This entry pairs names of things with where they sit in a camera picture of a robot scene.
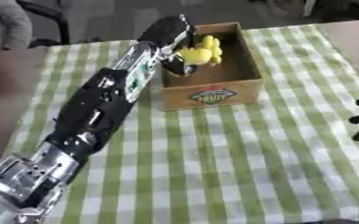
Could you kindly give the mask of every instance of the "green and white checkered tablecloth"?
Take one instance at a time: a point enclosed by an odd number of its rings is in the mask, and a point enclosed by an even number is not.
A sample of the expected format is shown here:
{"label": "green and white checkered tablecloth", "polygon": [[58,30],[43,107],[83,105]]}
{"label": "green and white checkered tablecloth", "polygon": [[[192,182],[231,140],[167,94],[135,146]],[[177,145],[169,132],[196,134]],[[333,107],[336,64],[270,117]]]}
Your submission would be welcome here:
{"label": "green and white checkered tablecloth", "polygon": [[[163,112],[157,75],[46,224],[359,220],[357,70],[315,25],[243,36],[265,80],[258,103]],[[8,151],[33,152],[70,94],[130,44],[51,48]]]}

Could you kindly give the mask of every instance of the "wooden crate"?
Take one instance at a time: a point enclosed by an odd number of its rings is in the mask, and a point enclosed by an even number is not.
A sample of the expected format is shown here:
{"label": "wooden crate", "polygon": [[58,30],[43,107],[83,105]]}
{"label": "wooden crate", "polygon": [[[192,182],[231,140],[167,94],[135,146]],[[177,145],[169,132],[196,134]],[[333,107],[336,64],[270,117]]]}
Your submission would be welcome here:
{"label": "wooden crate", "polygon": [[238,23],[197,26],[199,38],[212,34],[222,43],[222,63],[200,66],[184,78],[162,71],[164,109],[190,109],[256,102],[263,84]]}

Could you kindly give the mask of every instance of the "yellow object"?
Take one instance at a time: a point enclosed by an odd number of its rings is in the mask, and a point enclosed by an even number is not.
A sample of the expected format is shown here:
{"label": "yellow object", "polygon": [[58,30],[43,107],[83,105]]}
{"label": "yellow object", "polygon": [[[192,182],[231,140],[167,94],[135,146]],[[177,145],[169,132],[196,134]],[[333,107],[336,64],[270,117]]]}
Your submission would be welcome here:
{"label": "yellow object", "polygon": [[177,51],[188,65],[204,65],[212,58],[212,52],[204,48],[182,48]]}
{"label": "yellow object", "polygon": [[210,63],[216,66],[222,63],[221,41],[211,35],[204,37],[196,48],[182,48],[176,53],[181,56],[188,65],[205,65]]}

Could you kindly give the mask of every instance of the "box label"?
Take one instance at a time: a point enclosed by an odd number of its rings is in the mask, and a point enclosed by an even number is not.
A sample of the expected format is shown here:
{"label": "box label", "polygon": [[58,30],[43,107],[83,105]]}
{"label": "box label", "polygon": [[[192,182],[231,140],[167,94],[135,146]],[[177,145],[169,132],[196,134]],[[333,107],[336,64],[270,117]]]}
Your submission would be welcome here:
{"label": "box label", "polygon": [[217,88],[217,89],[209,88],[206,90],[202,90],[198,93],[192,94],[190,98],[196,102],[201,102],[208,105],[214,105],[234,95],[236,95],[235,92],[227,90],[225,88]]}

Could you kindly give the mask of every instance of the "person's arm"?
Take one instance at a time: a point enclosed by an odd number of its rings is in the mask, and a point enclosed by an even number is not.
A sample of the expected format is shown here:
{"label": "person's arm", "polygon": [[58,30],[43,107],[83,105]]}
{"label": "person's arm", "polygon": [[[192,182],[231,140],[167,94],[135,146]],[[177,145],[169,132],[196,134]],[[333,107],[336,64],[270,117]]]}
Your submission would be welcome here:
{"label": "person's arm", "polygon": [[4,48],[27,48],[32,40],[32,23],[15,0],[0,0],[0,20],[6,30]]}

